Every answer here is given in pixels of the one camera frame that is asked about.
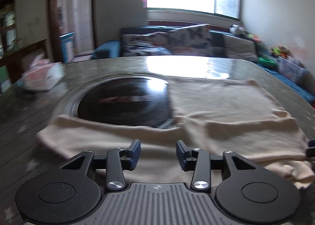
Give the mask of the beige knit garment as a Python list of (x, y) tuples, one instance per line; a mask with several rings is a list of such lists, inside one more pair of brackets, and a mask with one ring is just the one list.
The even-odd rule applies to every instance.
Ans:
[(127, 182), (190, 182), (176, 158), (176, 141), (221, 155), (234, 151), (297, 188), (314, 182), (305, 151), (308, 139), (296, 120), (254, 80), (171, 78), (168, 85), (175, 125), (169, 129), (117, 126), (56, 116), (38, 133), (47, 148), (64, 158), (92, 150), (105, 154), (141, 141), (141, 154)]

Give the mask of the clear plastic toy bin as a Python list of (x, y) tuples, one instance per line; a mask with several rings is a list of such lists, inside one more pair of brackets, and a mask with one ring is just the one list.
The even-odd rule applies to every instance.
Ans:
[(287, 59), (279, 58), (278, 71), (287, 79), (291, 80), (295, 84), (302, 84), (308, 70), (290, 62)]

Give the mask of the green plastic bowl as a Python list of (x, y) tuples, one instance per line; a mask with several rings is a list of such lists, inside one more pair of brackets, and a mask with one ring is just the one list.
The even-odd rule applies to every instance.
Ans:
[(275, 69), (277, 68), (277, 63), (274, 62), (273, 60), (266, 58), (266, 57), (259, 57), (258, 58), (258, 63), (268, 69)]

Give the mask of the colourful plush toys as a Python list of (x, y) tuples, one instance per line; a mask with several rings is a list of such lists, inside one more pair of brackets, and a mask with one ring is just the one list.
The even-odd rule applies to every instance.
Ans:
[(270, 49), (270, 53), (274, 57), (282, 57), (284, 59), (287, 59), (287, 57), (291, 55), (291, 52), (289, 49), (280, 45), (277, 47), (272, 47)]

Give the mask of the black round induction cooktop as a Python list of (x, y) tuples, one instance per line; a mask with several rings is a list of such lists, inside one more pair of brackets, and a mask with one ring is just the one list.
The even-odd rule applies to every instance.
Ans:
[(73, 95), (68, 113), (112, 125), (166, 129), (172, 122), (168, 82), (150, 76), (119, 76), (90, 83)]

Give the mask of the pink white tissue box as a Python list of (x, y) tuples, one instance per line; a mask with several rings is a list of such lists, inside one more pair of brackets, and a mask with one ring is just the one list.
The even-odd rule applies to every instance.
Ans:
[(22, 75), (22, 86), (31, 91), (50, 91), (65, 76), (64, 64), (39, 54)]

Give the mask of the grey plain cushion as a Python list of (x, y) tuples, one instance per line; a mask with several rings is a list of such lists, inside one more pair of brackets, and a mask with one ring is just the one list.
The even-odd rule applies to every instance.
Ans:
[(226, 34), (223, 35), (223, 39), (227, 58), (243, 59), (253, 63), (258, 61), (253, 41)]

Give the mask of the black white plush toy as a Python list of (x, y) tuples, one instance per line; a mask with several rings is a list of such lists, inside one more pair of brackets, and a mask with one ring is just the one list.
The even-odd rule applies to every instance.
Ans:
[(229, 30), (231, 34), (234, 34), (237, 36), (247, 36), (247, 31), (245, 30), (244, 27), (240, 25), (232, 24)]

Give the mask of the dark wooden cabinet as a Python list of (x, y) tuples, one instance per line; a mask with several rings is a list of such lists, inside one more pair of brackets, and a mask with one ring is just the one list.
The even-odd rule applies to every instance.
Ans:
[(47, 58), (46, 40), (23, 44), (17, 34), (15, 0), (1, 0), (1, 94), (21, 79), (37, 54)]

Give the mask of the dark blue sofa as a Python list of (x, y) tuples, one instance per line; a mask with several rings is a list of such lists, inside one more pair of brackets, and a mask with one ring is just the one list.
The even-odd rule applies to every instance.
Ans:
[(120, 39), (103, 43), (92, 59), (131, 56), (188, 55), (243, 59), (256, 63), (314, 105), (314, 94), (303, 87), (307, 71), (292, 57), (271, 57), (258, 41), (241, 34), (212, 30), (210, 25), (122, 28)]

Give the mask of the blue white storage box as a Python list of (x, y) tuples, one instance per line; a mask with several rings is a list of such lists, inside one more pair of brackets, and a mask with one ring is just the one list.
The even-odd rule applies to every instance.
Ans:
[(68, 63), (75, 57), (75, 33), (70, 32), (59, 36), (61, 52), (64, 63)]

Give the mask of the right butterfly print cushion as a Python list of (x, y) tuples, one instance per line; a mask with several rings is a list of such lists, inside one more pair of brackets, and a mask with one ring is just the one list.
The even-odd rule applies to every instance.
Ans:
[(209, 24), (198, 24), (170, 30), (169, 50), (176, 55), (212, 56)]

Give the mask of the butterfly print cushion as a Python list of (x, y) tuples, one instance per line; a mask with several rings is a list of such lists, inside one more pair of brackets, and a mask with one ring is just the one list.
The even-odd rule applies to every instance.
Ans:
[(168, 33), (123, 34), (121, 38), (121, 56), (169, 56)]
[(176, 55), (212, 56), (209, 24), (198, 24), (170, 30), (169, 50)]

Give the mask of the left butterfly print cushion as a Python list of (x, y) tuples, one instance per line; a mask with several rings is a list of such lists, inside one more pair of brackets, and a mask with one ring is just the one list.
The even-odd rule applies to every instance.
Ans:
[(123, 34), (121, 38), (121, 56), (169, 56), (168, 33)]

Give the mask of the dark wooden door frame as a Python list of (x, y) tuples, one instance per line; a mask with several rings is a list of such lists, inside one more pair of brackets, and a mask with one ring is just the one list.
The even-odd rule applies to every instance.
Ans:
[[(61, 42), (59, 39), (59, 22), (58, 22), (58, 8), (57, 0), (47, 0), (47, 19), (50, 34), (51, 54), (55, 62), (64, 62), (61, 50)], [(91, 15), (92, 15), (92, 32), (94, 38), (94, 47), (97, 46), (97, 32), (95, 28), (95, 14), (94, 14), (95, 0), (91, 0)]]

